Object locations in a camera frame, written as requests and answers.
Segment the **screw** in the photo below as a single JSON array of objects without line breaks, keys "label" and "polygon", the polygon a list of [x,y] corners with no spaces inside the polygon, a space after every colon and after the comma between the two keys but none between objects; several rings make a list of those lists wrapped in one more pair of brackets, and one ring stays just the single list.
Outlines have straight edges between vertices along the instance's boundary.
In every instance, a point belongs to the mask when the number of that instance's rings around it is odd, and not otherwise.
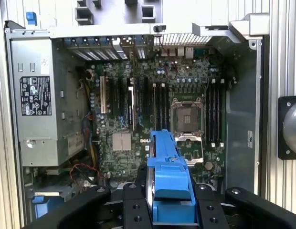
[{"label": "screw", "polygon": [[204,190],[204,189],[206,189],[206,186],[205,186],[205,185],[199,185],[199,188],[200,188],[201,190]]},{"label": "screw", "polygon": [[104,192],[105,189],[103,187],[101,187],[100,189],[97,189],[97,192]]},{"label": "screw", "polygon": [[137,187],[135,184],[129,185],[129,188],[135,188],[135,187]]},{"label": "screw", "polygon": [[239,191],[238,189],[232,189],[232,192],[236,195],[241,194],[241,191]]}]

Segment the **motherboard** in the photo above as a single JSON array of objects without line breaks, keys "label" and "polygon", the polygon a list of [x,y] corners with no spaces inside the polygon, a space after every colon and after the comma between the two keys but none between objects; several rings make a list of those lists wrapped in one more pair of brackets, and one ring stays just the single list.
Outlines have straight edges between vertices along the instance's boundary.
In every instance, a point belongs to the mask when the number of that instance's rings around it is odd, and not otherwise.
[{"label": "motherboard", "polygon": [[197,182],[224,176],[225,76],[219,54],[204,49],[190,59],[157,55],[87,68],[104,177],[133,181],[149,157],[152,129],[174,134]]}]

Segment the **silver metal frame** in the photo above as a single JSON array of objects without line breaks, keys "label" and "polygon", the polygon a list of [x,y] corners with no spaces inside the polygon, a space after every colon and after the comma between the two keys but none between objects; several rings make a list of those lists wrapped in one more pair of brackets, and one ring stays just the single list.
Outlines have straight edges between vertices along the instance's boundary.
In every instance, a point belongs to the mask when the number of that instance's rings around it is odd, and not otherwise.
[{"label": "silver metal frame", "polygon": [[16,132],[16,114],[10,98],[3,25],[7,20],[6,1],[0,0],[0,228],[18,229],[25,224],[22,169]]}]

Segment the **warning label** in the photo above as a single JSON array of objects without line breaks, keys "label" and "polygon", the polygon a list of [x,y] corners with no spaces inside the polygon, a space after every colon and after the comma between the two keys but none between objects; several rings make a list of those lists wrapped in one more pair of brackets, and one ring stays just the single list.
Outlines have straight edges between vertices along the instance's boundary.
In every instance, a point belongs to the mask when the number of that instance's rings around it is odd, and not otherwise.
[{"label": "warning label", "polygon": [[20,79],[20,88],[23,116],[52,115],[49,76],[24,76]]}]

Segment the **cable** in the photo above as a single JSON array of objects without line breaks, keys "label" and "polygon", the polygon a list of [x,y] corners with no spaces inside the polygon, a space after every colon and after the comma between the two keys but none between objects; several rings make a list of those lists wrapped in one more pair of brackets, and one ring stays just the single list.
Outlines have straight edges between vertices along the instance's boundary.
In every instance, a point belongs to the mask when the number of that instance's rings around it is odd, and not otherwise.
[{"label": "cable", "polygon": [[[162,44],[162,42],[161,42],[161,37],[159,37],[159,43],[160,43],[162,49],[163,49],[163,50],[165,51],[165,53],[167,54],[168,59],[170,59],[170,55],[169,55],[168,51],[164,48],[164,46],[163,46],[163,44]],[[168,75],[166,74],[166,77],[169,78],[170,80],[175,80],[175,79],[177,78],[177,76],[178,76],[178,67],[177,67],[176,62],[174,62],[174,64],[175,64],[175,68],[176,68],[176,75],[175,75],[175,77],[174,77],[174,78],[170,78],[170,77],[168,77]]]}]

